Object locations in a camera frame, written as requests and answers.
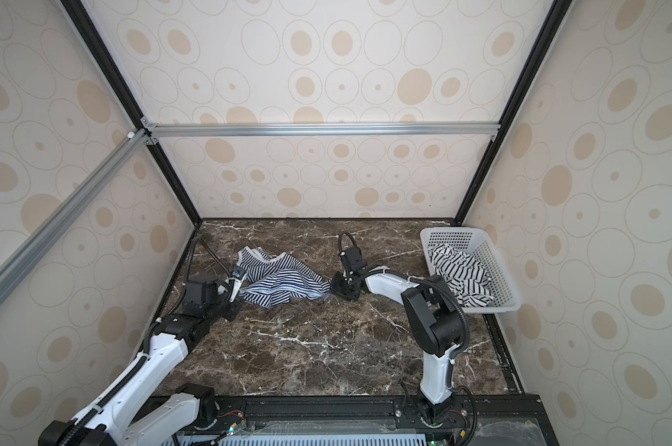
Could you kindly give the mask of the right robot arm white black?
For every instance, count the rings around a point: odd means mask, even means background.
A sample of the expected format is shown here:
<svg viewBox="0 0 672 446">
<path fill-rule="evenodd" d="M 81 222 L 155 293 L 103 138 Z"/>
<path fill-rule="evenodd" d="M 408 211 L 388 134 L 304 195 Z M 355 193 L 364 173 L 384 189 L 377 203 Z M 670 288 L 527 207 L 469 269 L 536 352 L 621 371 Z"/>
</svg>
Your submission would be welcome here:
<svg viewBox="0 0 672 446">
<path fill-rule="evenodd" d="M 413 405 L 424 423 L 442 423 L 455 403 L 455 359 L 470 344 L 469 325 L 456 297 L 442 277 L 418 278 L 369 264 L 357 246 L 341 249 L 339 258 L 343 270 L 332 278 L 334 295 L 356 301 L 371 293 L 403 306 L 423 351 L 423 378 Z"/>
</svg>

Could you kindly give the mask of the blue white striped tank top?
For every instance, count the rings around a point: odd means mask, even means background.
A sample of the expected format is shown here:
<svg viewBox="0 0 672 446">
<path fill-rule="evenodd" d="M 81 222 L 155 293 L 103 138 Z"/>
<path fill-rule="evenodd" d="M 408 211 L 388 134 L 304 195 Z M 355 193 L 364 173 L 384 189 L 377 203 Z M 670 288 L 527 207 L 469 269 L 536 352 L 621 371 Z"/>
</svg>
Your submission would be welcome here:
<svg viewBox="0 0 672 446">
<path fill-rule="evenodd" d="M 261 247 L 245 246 L 237 266 L 246 272 L 249 284 L 240 290 L 247 302 L 262 308 L 290 303 L 294 298 L 316 300 L 330 294 L 330 284 L 289 253 L 270 256 Z"/>
</svg>

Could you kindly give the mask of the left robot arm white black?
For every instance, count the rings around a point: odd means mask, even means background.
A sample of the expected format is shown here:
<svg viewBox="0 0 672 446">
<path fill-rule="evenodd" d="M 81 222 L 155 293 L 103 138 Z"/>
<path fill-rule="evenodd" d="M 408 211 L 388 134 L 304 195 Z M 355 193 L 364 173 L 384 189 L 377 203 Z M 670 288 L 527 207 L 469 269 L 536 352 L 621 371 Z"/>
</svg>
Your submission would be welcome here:
<svg viewBox="0 0 672 446">
<path fill-rule="evenodd" d="M 70 421 L 53 421 L 40 434 L 38 444 L 159 445 L 184 427 L 212 429 L 219 404 L 214 391 L 200 385 L 187 384 L 152 412 L 142 417 L 138 413 L 215 321 L 236 318 L 242 283 L 237 275 L 222 284 L 187 282 L 183 312 L 157 319 L 128 368 Z"/>
</svg>

